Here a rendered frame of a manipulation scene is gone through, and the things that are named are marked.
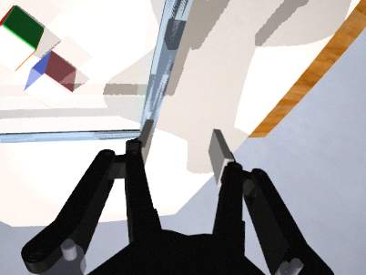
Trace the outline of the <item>transparent cube with white, blue and red faces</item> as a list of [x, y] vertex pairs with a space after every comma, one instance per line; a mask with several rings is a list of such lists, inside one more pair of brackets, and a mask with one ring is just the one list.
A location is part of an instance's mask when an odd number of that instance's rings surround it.
[[54, 51], [49, 51], [31, 67], [24, 92], [54, 107], [73, 94], [76, 69]]

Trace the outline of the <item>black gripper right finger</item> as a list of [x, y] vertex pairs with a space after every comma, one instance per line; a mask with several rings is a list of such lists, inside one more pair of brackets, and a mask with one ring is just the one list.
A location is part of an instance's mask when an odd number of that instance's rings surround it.
[[220, 187], [210, 275], [246, 275], [243, 198], [271, 275], [334, 275], [304, 239], [268, 174], [243, 170], [220, 129], [213, 128], [208, 154]]

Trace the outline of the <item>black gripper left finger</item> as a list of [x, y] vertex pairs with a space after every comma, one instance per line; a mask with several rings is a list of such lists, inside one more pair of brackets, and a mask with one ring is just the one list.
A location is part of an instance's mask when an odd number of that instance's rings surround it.
[[175, 275], [145, 170], [153, 127], [154, 120], [147, 119], [139, 137], [126, 141], [125, 154], [107, 148], [97, 153], [56, 219], [22, 248], [30, 275], [84, 275], [85, 255], [115, 179], [125, 183], [137, 275]]

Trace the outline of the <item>multicoloured cube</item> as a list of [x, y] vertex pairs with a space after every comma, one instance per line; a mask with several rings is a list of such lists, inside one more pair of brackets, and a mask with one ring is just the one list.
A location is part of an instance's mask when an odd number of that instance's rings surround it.
[[16, 71], [37, 49], [44, 28], [13, 5], [0, 21], [0, 63]]

